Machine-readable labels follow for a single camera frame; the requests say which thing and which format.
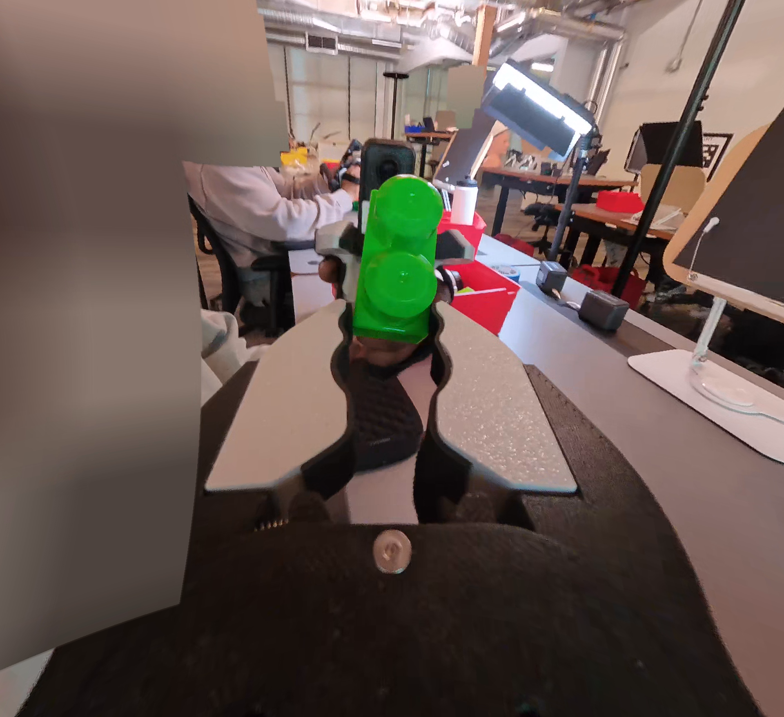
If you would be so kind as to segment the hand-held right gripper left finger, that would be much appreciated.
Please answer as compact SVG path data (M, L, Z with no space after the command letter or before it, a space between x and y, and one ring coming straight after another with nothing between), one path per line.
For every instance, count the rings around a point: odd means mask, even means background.
M210 494L302 491L330 498L354 474L350 411L336 361L350 312L334 300L261 355L205 482Z

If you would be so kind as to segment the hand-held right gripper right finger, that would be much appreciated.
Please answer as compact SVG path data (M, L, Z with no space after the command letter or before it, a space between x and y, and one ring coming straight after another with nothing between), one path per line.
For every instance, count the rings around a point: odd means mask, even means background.
M418 520L529 520L528 497L579 485L523 362L446 303L432 309L435 388L416 460Z

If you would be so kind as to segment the white board stand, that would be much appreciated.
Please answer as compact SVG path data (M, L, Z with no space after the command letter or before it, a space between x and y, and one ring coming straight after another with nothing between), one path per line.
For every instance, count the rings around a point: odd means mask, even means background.
M711 337L727 302L715 297L694 349L632 356L628 364L654 385L746 446L783 463L783 400L709 358Z

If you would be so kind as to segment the green toy building block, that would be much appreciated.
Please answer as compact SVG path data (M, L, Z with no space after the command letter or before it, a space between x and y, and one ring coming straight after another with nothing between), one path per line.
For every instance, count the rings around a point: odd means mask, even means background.
M441 194L413 174L396 175L371 192L361 210L356 338L417 345L427 337L443 213Z

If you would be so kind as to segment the red tray on desk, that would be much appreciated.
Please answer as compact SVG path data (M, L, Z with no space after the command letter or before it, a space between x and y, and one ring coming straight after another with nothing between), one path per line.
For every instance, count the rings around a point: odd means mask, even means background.
M619 214L639 214L644 209L644 202L640 194L633 190L601 190L596 196L597 209L619 213Z

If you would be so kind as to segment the wooden top desk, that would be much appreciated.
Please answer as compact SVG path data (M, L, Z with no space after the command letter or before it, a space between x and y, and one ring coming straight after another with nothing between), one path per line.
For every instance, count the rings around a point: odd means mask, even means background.
M552 176L537 174L530 171L512 170L505 167L481 167L479 169L479 182L487 187L498 186L501 190L499 201L495 207L495 215L490 231L491 236L496 236L503 229L506 214L506 205L510 191L534 193L543 196L560 196L565 194L571 182L569 176ZM578 195L575 202L581 204L593 203L600 191L632 190L635 182L631 180L612 180L606 178L582 175L578 184Z
M636 227L630 214L606 212L595 204L575 204L558 261L566 270L583 265L594 266L597 252L603 246L602 266L619 268ZM672 230L651 228L642 242L638 261L646 264L645 279L655 287L664 279L663 252L673 235Z

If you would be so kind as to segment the black office chair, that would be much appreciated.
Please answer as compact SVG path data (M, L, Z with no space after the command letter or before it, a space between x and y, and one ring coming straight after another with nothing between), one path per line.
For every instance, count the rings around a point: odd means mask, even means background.
M198 249L203 254L215 257L220 269L221 292L215 298L207 298L203 282L199 281L202 305L231 315L239 314L240 336L257 330L273 338L290 330L295 325L296 316L289 252L309 248L310 244L273 242L271 254L254 261L252 269L265 273L269 283L267 298L262 305L256 306L245 299L238 266L221 238L190 196L188 204L196 224Z

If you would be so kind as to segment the black floor lamp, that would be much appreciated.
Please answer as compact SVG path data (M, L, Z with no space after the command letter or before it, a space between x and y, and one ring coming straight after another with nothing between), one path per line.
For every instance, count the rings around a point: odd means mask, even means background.
M391 83L392 97L391 97L391 114L390 114L390 139L395 140L396 126L397 126L397 101L400 83L409 79L409 73L400 71L385 71L383 78Z

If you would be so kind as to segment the large red plastic bin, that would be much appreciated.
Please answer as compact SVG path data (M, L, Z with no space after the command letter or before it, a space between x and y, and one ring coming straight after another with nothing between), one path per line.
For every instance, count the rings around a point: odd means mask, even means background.
M438 301L444 308L461 312L489 333L499 336L520 286L494 269L473 261L436 268L437 280L452 294Z

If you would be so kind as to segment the black pole with round top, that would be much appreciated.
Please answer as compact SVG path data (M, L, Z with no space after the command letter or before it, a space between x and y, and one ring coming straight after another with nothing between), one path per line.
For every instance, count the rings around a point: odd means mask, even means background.
M642 250L642 243L648 234L655 213L661 204L668 184L671 181L684 147L691 135L691 129L702 107L713 77L718 69L728 41L732 35L740 13L746 0L728 0L724 11L717 24L707 53L702 61L699 72L695 77L687 102L684 105L681 118L677 124L672 141L669 144L659 173L657 174L651 193L645 203L638 225L632 234L630 245L612 288L612 293L620 298L625 289L630 274Z

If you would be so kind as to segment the white water bottle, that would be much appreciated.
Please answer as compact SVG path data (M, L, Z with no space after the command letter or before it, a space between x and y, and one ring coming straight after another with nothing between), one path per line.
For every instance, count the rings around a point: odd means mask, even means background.
M478 183L472 177L461 178L452 189L451 222L454 225L474 224Z

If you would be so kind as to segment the small grey power adapter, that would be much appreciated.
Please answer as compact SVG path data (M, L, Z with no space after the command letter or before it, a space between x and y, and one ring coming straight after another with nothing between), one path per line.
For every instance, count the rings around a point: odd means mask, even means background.
M544 294L559 299L567 279L568 271L557 261L542 261L535 283Z

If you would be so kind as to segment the person's pale sweatshirt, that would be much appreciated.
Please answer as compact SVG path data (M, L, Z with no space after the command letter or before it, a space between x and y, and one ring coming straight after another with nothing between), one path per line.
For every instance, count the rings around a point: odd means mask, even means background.
M238 320L228 312L200 310L201 406L224 387L247 363L260 359L268 344L248 345Z

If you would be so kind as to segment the black swivel chair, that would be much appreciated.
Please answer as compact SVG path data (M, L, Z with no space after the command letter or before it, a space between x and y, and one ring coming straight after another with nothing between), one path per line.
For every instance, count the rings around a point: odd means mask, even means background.
M527 205L523 210L523 214L533 217L533 231L536 231L538 228L544 228L543 236L533 242L532 246L538 253L547 255L551 247L551 242L547 238L548 231L557 227L561 215L560 210L552 204L537 202Z

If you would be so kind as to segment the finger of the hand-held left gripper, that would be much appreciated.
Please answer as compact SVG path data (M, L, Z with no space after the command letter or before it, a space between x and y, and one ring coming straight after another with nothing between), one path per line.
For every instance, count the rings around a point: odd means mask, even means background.
M315 233L315 252L321 260L332 256L346 267L345 277L335 291L337 298L350 304L356 302L364 240L364 234L352 222L336 222Z
M437 235L434 267L451 267L475 261L475 247L466 236L455 229Z

